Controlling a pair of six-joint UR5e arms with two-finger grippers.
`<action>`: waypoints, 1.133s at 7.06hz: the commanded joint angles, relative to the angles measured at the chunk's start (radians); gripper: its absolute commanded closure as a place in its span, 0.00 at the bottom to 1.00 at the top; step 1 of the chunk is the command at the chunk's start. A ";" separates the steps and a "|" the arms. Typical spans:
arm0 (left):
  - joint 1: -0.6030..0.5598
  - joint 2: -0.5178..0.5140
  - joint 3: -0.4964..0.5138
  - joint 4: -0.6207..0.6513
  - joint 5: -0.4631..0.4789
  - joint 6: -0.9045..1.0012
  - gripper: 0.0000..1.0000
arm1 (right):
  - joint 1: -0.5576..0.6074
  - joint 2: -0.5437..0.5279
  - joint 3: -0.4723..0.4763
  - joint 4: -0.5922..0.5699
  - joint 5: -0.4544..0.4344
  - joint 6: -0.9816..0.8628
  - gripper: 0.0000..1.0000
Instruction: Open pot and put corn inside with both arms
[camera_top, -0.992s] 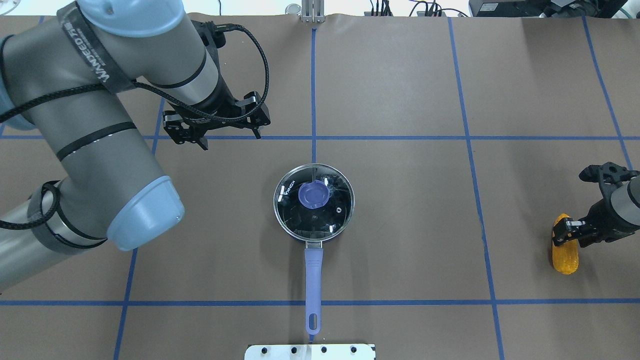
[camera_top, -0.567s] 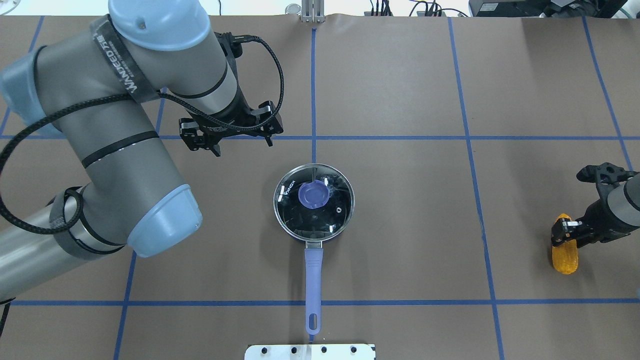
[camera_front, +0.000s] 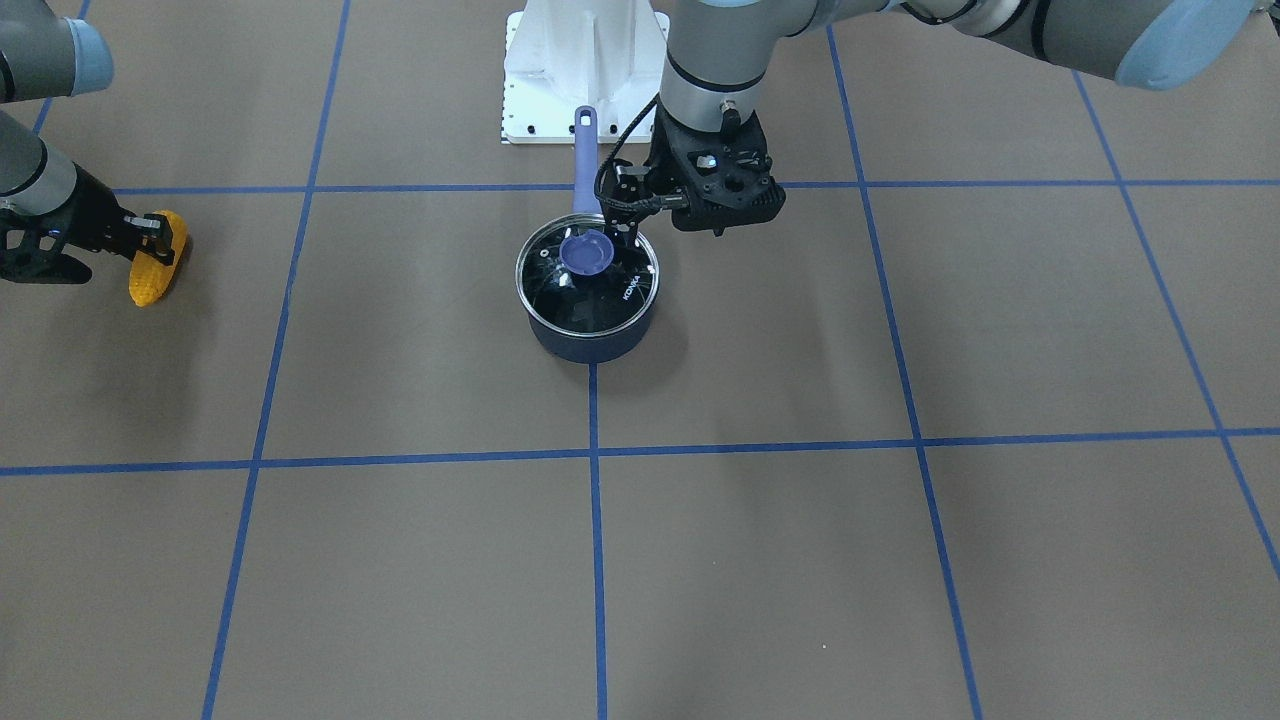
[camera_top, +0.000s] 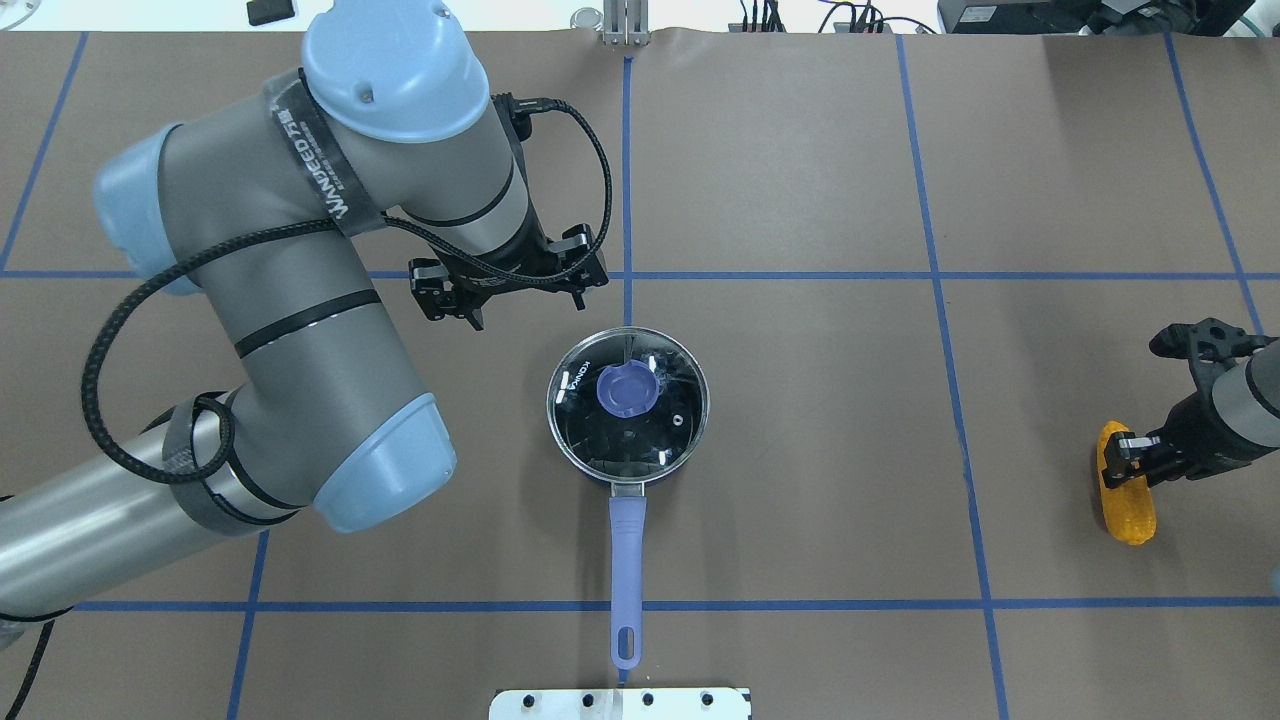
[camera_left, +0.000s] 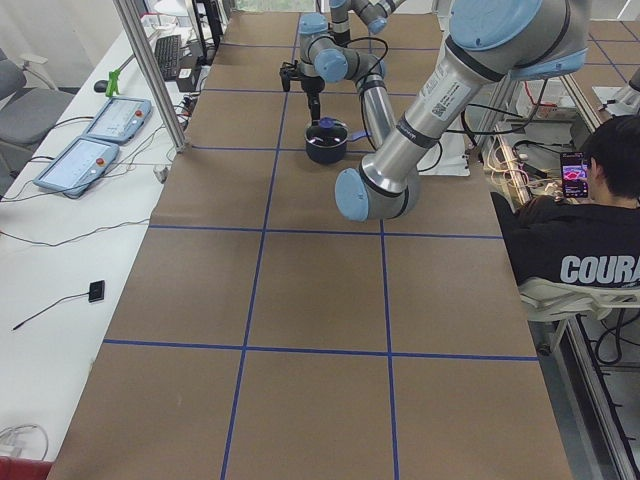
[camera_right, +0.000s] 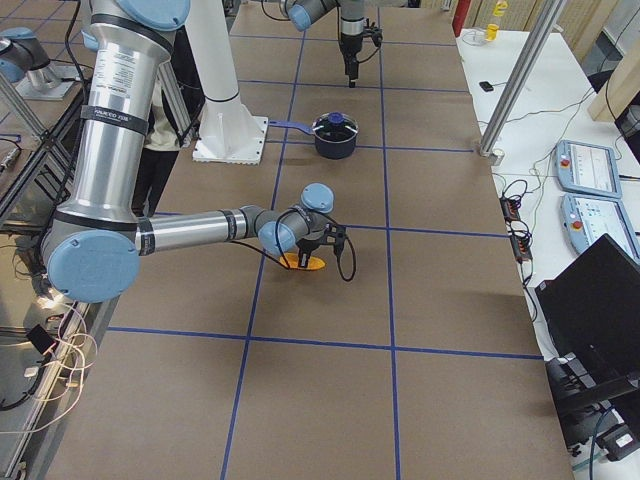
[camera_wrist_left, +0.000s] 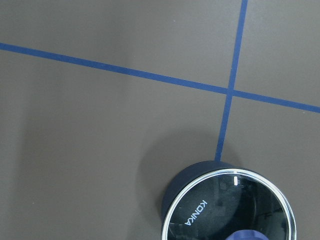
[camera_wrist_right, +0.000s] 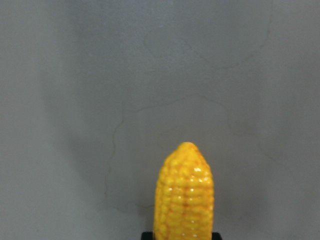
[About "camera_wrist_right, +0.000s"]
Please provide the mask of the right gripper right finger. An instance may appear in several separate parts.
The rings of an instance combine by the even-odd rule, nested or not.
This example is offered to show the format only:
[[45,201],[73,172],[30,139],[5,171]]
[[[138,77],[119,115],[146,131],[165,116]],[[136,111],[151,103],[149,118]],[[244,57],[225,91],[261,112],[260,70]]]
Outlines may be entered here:
[[211,239],[212,240],[223,240],[223,238],[219,232],[212,232]]

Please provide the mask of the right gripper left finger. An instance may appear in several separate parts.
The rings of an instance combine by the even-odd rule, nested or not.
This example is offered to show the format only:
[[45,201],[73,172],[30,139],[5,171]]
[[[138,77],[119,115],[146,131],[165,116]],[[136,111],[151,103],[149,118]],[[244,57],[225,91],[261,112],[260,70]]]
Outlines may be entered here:
[[144,231],[140,236],[141,240],[155,240],[155,234],[153,231]]

